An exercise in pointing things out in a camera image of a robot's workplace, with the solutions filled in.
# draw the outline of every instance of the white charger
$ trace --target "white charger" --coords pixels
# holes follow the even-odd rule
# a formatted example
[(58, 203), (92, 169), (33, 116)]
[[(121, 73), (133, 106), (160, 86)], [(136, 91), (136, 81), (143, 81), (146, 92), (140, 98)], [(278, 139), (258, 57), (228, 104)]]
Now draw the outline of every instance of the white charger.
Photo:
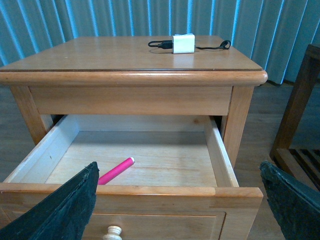
[(192, 33), (172, 36), (174, 54), (191, 54), (195, 52), (195, 35)]

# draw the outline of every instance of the pink marker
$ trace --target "pink marker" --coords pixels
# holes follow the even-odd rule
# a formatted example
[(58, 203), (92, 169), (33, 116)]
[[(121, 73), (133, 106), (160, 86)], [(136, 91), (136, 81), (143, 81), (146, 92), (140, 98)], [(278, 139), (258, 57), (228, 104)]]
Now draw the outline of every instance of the pink marker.
[(124, 160), (118, 166), (108, 171), (105, 175), (101, 176), (98, 180), (98, 185), (105, 185), (106, 183), (110, 182), (123, 171), (130, 168), (134, 163), (135, 159), (133, 157), (129, 157), (128, 159)]

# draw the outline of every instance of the table apron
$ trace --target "table apron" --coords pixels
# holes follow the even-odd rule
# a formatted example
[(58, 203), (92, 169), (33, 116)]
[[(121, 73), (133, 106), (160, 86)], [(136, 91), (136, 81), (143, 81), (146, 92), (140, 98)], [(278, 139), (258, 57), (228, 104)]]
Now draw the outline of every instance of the table apron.
[(232, 86), (30, 87), (39, 114), (228, 114)]

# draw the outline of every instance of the nightstand top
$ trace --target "nightstand top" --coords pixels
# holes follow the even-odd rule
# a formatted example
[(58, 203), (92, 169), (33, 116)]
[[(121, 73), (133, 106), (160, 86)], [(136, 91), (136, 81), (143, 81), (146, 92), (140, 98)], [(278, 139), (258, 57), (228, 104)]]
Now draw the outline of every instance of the nightstand top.
[[(172, 49), (149, 47), (171, 36), (79, 37), (0, 68), (1, 72), (37, 71), (261, 71), (233, 47), (172, 54)], [(217, 36), (196, 36), (195, 45), (217, 47)]]

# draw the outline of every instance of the wooden chair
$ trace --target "wooden chair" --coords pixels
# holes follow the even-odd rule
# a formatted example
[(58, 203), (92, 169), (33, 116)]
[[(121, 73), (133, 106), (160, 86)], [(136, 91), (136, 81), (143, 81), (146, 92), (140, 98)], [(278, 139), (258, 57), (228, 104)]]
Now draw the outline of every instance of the wooden chair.
[(320, 190), (319, 150), (289, 149), (320, 73), (320, 44), (309, 44), (286, 106), (270, 157), (288, 174)]

